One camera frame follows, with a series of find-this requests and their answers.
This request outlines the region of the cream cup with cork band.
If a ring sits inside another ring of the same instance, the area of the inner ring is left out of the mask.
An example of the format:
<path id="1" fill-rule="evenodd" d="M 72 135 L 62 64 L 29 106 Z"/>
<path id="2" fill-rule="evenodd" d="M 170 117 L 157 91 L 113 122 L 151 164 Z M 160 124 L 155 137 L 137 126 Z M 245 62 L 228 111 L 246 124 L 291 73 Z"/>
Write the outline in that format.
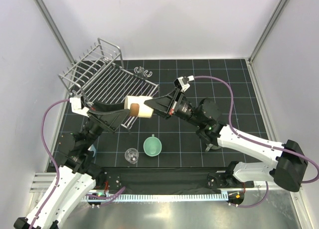
<path id="1" fill-rule="evenodd" d="M 126 96 L 124 108 L 129 109 L 129 116 L 138 118 L 151 118 L 154 110 L 147 106 L 145 102 L 151 100 L 150 96 Z"/>

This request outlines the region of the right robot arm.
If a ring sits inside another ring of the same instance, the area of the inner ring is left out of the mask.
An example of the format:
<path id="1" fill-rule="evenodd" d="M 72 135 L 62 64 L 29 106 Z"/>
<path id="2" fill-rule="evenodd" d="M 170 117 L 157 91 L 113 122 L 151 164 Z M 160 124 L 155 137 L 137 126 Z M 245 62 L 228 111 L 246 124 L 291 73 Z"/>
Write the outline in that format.
<path id="1" fill-rule="evenodd" d="M 265 181 L 290 192 L 300 190 L 308 163 L 297 142 L 269 141 L 232 128 L 219 120 L 221 113 L 214 100 L 204 98 L 193 107 L 179 89 L 147 99 L 144 105 L 165 119 L 176 116 L 195 126 L 196 134 L 206 144 L 236 150 L 258 160 L 257 163 L 231 162 L 224 175 L 228 186 Z"/>

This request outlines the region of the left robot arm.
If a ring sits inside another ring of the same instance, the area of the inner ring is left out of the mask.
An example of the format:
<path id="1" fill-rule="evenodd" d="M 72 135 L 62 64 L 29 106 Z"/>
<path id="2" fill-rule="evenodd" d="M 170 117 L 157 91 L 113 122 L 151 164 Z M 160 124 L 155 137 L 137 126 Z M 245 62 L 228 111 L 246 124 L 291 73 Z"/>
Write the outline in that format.
<path id="1" fill-rule="evenodd" d="M 59 229 L 79 202 L 92 189 L 101 189 L 107 180 L 105 170 L 94 164 L 90 147 L 103 131 L 114 132 L 130 114 L 125 103 L 94 103 L 86 107 L 79 97 L 68 99 L 72 111 L 88 117 L 85 127 L 73 134 L 74 147 L 64 154 L 61 165 L 52 160 L 56 176 L 44 196 L 15 229 Z"/>

